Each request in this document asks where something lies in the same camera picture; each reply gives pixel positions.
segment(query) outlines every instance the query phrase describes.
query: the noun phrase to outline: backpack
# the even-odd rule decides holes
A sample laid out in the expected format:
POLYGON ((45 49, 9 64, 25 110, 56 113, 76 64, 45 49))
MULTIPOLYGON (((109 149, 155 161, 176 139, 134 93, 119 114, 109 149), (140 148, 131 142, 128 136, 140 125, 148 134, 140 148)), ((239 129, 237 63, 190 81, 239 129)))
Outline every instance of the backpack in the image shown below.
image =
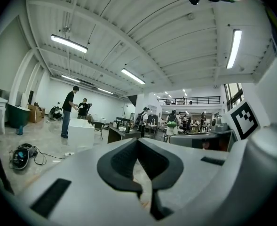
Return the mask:
POLYGON ((136 118, 136 121, 135 121, 135 126, 139 126, 140 122, 142 121, 143 114, 144 114, 144 111, 138 114, 138 117, 136 118))
POLYGON ((175 115, 169 115, 166 125, 168 127, 176 127, 177 126, 177 117, 175 115))

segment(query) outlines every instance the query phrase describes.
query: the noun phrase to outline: white box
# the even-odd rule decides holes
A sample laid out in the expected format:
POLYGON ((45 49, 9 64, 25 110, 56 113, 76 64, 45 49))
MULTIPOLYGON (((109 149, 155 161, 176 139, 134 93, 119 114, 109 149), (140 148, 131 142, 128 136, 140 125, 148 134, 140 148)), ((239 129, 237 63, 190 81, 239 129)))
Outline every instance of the white box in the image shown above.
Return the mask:
POLYGON ((95 128, 87 120, 71 118, 68 126, 68 145, 74 152, 92 148, 95 128))

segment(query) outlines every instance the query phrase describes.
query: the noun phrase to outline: green container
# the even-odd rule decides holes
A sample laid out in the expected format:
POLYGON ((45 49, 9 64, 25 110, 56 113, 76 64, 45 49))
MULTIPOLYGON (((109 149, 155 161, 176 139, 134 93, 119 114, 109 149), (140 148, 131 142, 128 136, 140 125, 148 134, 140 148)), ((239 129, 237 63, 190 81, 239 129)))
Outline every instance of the green container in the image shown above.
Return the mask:
POLYGON ((29 109, 8 105, 8 122, 11 127, 19 128, 20 126, 25 126, 29 121, 29 117, 29 109))

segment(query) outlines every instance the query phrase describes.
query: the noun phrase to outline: railing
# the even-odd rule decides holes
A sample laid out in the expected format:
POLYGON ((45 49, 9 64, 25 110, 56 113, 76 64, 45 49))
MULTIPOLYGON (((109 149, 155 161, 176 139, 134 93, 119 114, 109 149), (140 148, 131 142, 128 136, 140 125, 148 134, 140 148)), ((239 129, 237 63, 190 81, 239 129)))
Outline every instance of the railing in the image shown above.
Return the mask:
POLYGON ((158 99, 160 105, 208 105, 220 104, 220 96, 158 99))

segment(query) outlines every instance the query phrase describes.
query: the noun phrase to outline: wall light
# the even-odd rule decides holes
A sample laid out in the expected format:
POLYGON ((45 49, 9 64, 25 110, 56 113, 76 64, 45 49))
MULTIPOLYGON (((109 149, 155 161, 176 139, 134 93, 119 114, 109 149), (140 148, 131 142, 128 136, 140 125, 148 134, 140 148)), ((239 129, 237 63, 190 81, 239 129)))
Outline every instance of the wall light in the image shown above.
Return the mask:
POLYGON ((106 92, 106 93, 109 93, 109 94, 113 94, 112 92, 106 91, 106 90, 101 89, 101 88, 97 88, 97 89, 99 89, 99 90, 101 90, 101 91, 104 91, 104 92, 106 92))
POLYGON ((236 57, 237 57, 238 48, 240 46, 241 37, 242 37, 242 31, 240 29, 233 30, 231 51, 230 51, 229 60, 226 66, 227 69, 231 69, 233 67, 234 61, 236 60, 236 57))
POLYGON ((82 45, 80 45, 78 43, 75 43, 73 41, 70 41, 69 39, 65 39, 65 38, 62 38, 62 37, 54 35, 54 34, 52 34, 50 36, 50 39, 52 41, 55 41, 55 42, 67 45, 67 46, 72 47, 72 48, 75 48, 75 49, 77 49, 77 50, 79 50, 79 51, 81 51, 83 53, 87 52, 87 48, 86 47, 84 47, 84 46, 82 46, 82 45))
POLYGON ((134 74, 132 74, 130 71, 126 70, 125 68, 121 70, 124 74, 126 74, 127 76, 131 77, 132 79, 136 80, 137 82, 141 83, 142 85, 145 84, 145 82, 141 79, 139 79, 137 76, 135 76, 134 74))
POLYGON ((75 82, 80 83, 79 80, 73 79, 73 78, 71 78, 71 77, 68 77, 68 76, 65 76, 65 75, 61 75, 61 76, 62 76, 63 78, 67 78, 67 79, 69 79, 69 80, 71 80, 71 81, 75 81, 75 82))

